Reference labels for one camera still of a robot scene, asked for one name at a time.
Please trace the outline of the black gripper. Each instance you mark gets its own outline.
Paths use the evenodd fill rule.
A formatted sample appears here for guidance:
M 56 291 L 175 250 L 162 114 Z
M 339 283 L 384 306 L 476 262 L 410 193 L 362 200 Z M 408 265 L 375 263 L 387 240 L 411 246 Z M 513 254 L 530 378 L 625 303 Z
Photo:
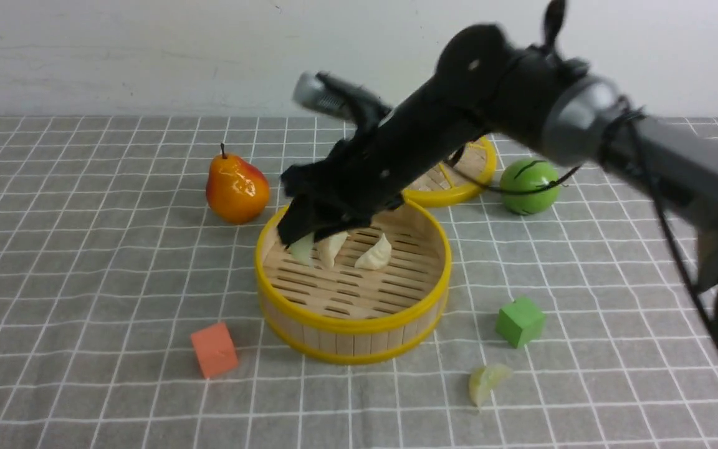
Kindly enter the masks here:
M 339 140 L 327 157 L 295 164 L 281 176 L 285 195 L 292 201 L 277 223 L 277 235 L 288 248 L 313 234 L 314 243 L 371 225 L 379 212 L 404 204 L 401 191 L 383 193 L 381 170 L 370 170 L 366 157 Z

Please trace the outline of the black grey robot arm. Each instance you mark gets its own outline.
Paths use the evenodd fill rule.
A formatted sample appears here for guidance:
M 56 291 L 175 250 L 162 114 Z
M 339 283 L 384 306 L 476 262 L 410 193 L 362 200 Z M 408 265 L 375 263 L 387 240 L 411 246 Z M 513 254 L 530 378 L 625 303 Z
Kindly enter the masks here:
M 552 1 L 543 42 L 513 47 L 491 23 L 462 29 L 435 73 L 397 106 L 327 72 L 304 73 L 297 104 L 356 125 L 324 160 L 288 168 L 292 202 L 277 225 L 282 244 L 361 228 L 402 203 L 402 191 L 464 145 L 501 133 L 562 166 L 595 162 L 696 230 L 691 296 L 718 287 L 718 140 L 633 109 L 586 60 L 556 50 L 566 3 Z M 718 347 L 718 293 L 711 338 Z

